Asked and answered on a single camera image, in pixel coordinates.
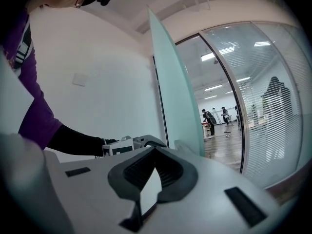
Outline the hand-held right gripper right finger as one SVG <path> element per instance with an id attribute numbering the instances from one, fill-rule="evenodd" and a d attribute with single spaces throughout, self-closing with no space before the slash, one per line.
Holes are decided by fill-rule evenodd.
<path id="1" fill-rule="evenodd" d="M 198 180 L 182 200 L 157 204 L 136 234 L 268 233 L 279 206 L 242 174 L 192 151 L 166 149 L 195 166 Z"/>

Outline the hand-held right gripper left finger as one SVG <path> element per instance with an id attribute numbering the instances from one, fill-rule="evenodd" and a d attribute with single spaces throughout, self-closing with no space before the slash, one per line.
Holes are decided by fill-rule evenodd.
<path id="1" fill-rule="evenodd" d="M 135 203 L 119 198 L 107 177 L 115 165 L 143 151 L 67 163 L 52 153 L 52 184 L 75 234 L 137 234 L 120 226 Z"/>

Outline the person's left forearm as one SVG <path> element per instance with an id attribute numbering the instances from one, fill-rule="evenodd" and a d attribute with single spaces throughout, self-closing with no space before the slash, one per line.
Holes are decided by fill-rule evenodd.
<path id="1" fill-rule="evenodd" d="M 103 156 L 103 145 L 117 142 L 116 139 L 103 139 L 77 132 L 61 125 L 47 147 L 74 156 Z"/>

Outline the white wall switch plate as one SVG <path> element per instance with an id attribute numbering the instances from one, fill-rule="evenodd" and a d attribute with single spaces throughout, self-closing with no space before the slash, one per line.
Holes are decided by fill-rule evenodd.
<path id="1" fill-rule="evenodd" d="M 87 76 L 81 73 L 75 73 L 73 77 L 72 84 L 77 86 L 86 86 Z"/>

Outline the frosted glass door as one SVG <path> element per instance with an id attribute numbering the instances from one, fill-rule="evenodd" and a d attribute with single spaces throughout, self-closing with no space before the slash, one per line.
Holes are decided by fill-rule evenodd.
<path id="1" fill-rule="evenodd" d="M 187 69 L 165 26 L 151 9 L 148 14 L 169 146 L 182 143 L 204 156 L 203 130 Z"/>

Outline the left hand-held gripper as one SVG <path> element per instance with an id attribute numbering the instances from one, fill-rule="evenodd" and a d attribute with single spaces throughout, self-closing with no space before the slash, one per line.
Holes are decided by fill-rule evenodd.
<path id="1" fill-rule="evenodd" d="M 153 135 L 144 135 L 139 138 L 124 136 L 121 140 L 112 143 L 105 140 L 105 144 L 102 146 L 102 153 L 103 157 L 114 156 L 147 146 L 167 147 L 162 140 Z"/>

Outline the glass partition with blinds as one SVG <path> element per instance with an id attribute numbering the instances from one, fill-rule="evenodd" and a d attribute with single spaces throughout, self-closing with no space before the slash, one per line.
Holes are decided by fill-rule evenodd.
<path id="1" fill-rule="evenodd" d="M 273 32 L 279 24 L 248 22 L 205 31 L 230 66 L 240 87 L 250 128 L 246 177 L 267 188 L 295 172 L 301 152 L 302 110 L 294 78 Z M 271 77 L 282 83 L 284 117 L 268 122 L 262 96 Z"/>

